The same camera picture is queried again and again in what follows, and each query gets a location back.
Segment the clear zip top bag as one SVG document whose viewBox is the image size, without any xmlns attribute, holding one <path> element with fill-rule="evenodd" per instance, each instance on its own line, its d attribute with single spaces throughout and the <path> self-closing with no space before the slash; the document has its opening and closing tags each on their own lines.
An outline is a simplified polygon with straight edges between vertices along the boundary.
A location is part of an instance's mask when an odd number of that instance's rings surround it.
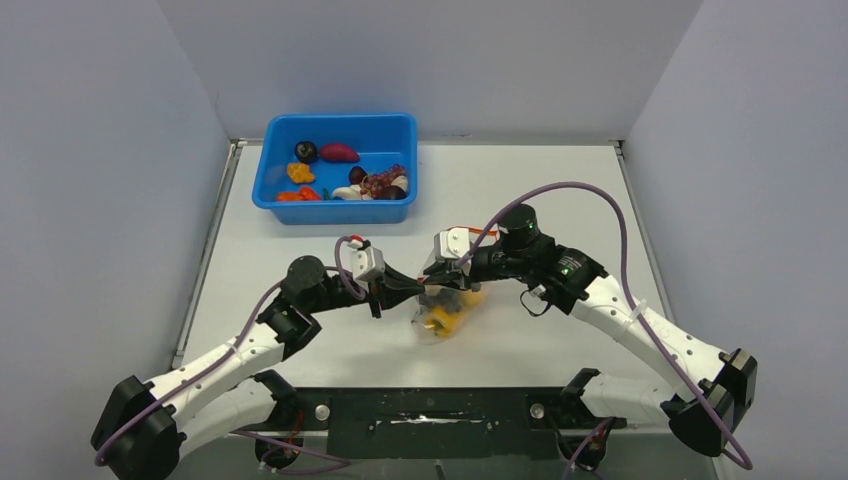
<svg viewBox="0 0 848 480">
<path fill-rule="evenodd" d="M 434 246 L 418 280 L 429 280 L 446 266 L 452 273 L 453 263 L 464 255 L 480 236 L 489 246 L 498 239 L 496 230 L 484 232 L 479 228 L 454 226 L 440 231 L 434 237 Z M 454 336 L 483 303 L 486 291 L 482 286 L 459 289 L 455 286 L 427 285 L 425 292 L 416 297 L 416 307 L 411 325 L 421 342 L 436 343 Z"/>
</svg>

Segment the black grape bunch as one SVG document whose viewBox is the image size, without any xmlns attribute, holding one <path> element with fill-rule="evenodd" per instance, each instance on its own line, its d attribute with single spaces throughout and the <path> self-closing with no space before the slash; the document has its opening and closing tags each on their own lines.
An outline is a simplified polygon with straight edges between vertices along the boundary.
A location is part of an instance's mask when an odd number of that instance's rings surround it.
<svg viewBox="0 0 848 480">
<path fill-rule="evenodd" d="M 464 291 L 452 288 L 437 288 L 418 296 L 420 307 L 427 312 L 441 311 L 449 315 L 459 314 L 467 308 Z"/>
</svg>

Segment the yellow bumpy pepper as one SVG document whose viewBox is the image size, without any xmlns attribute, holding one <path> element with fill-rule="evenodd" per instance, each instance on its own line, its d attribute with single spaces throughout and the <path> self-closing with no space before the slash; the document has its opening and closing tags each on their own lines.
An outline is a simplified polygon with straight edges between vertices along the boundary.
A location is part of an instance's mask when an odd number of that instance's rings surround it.
<svg viewBox="0 0 848 480">
<path fill-rule="evenodd" d="M 425 326 L 439 339 L 452 336 L 464 323 L 467 317 L 483 302 L 485 293 L 480 291 L 464 291 L 464 299 L 467 308 L 456 315 L 449 315 L 441 311 L 427 312 Z"/>
</svg>

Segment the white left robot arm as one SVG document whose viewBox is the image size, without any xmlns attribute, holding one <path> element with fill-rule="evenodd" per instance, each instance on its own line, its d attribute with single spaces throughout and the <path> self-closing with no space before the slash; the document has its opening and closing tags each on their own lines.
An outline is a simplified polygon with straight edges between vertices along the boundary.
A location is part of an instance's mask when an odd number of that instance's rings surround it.
<svg viewBox="0 0 848 480">
<path fill-rule="evenodd" d="M 168 478 L 198 448 L 264 423 L 289 403 L 293 389 L 274 367 L 318 335 L 316 314 L 366 304 L 378 317 L 425 291 L 377 250 L 354 258 L 351 273 L 297 258 L 233 338 L 168 373 L 117 384 L 91 438 L 95 464 L 119 479 Z"/>
</svg>

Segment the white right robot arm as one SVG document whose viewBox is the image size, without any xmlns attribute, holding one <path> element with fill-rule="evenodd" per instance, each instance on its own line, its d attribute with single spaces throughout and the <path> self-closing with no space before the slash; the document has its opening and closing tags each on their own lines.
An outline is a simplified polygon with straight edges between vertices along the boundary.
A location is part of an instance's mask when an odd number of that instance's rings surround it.
<svg viewBox="0 0 848 480">
<path fill-rule="evenodd" d="M 528 292 L 606 334 L 650 367 L 660 382 L 584 368 L 564 390 L 572 425 L 597 418 L 667 425 L 697 453 L 718 457 L 753 404 L 758 362 L 743 349 L 722 350 L 683 331 L 646 302 L 627 299 L 622 281 L 585 253 L 540 231 L 535 210 L 510 210 L 491 245 L 474 246 L 470 229 L 434 237 L 426 283 L 460 289 L 514 279 Z"/>
</svg>

